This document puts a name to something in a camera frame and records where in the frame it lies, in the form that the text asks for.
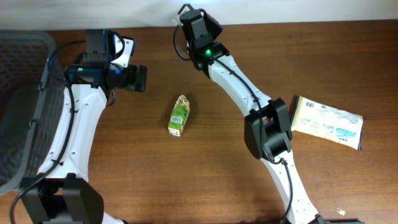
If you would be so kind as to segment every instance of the wooden table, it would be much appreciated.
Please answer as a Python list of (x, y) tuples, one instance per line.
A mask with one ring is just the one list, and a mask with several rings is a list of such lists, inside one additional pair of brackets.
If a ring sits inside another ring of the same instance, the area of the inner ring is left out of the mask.
[[(243, 117), (217, 84), (180, 60), (174, 28), (115, 29), (137, 42), (131, 63), (149, 67), (144, 93), (117, 91), (99, 120), (90, 184), (106, 211), (130, 223), (271, 221), (283, 204), (264, 165), (243, 141)], [(50, 32), (57, 44), (84, 31)], [(398, 220), (398, 21), (226, 26), (219, 37), (265, 94), (292, 109), (303, 95), (364, 115), (363, 151), (294, 132), (295, 163), (326, 219)], [(84, 45), (60, 53), (69, 65)], [(182, 137), (167, 123), (181, 94), (191, 103)], [(15, 193), (0, 199), (8, 222)], [(345, 216), (338, 213), (344, 210)], [(30, 223), (21, 203), (18, 223)]]

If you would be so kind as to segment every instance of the barcode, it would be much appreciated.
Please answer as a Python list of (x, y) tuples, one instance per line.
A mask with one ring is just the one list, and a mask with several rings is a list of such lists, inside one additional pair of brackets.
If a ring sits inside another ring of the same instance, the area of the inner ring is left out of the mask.
[(178, 124), (182, 123), (182, 118), (176, 117), (176, 116), (172, 116), (172, 122), (176, 122)]
[(314, 103), (307, 102), (307, 103), (305, 104), (305, 106), (314, 107), (315, 104), (314, 104)]

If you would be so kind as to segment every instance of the white wall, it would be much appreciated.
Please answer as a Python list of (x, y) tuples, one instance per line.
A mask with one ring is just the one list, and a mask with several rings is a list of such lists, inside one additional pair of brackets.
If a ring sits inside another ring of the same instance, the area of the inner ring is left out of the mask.
[(185, 2), (221, 24), (398, 19), (398, 0), (0, 0), (0, 29), (174, 26)]

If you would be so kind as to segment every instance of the tabletop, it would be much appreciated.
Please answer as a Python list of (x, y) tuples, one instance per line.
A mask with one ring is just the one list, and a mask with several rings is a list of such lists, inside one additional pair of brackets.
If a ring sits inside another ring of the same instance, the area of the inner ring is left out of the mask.
[[(143, 93), (116, 91), (116, 103), (96, 128), (89, 178), (106, 212), (129, 223), (280, 218), (282, 201), (264, 164), (247, 150), (240, 110), (220, 86), (177, 57), (174, 28), (115, 31), (135, 39), (130, 63), (148, 66), (148, 77)], [(58, 45), (85, 39), (83, 30), (49, 33)], [(362, 151), (294, 131), (295, 163), (323, 218), (396, 222), (398, 21), (225, 26), (218, 40), (258, 89), (287, 103), (290, 115), (302, 95), (367, 117)], [(84, 50), (62, 50), (58, 60), (67, 67)], [(179, 95), (191, 106), (180, 138), (167, 131)], [(9, 222), (15, 196), (0, 198), (0, 223)], [(21, 202), (16, 217), (30, 223)]]

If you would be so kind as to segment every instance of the gray plastic bin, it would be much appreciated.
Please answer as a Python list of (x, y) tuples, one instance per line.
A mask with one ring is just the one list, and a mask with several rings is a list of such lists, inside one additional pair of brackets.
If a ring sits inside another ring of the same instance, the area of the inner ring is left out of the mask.
[(51, 147), (65, 89), (45, 66), (54, 50), (44, 32), (0, 31), (0, 195), (35, 177)]

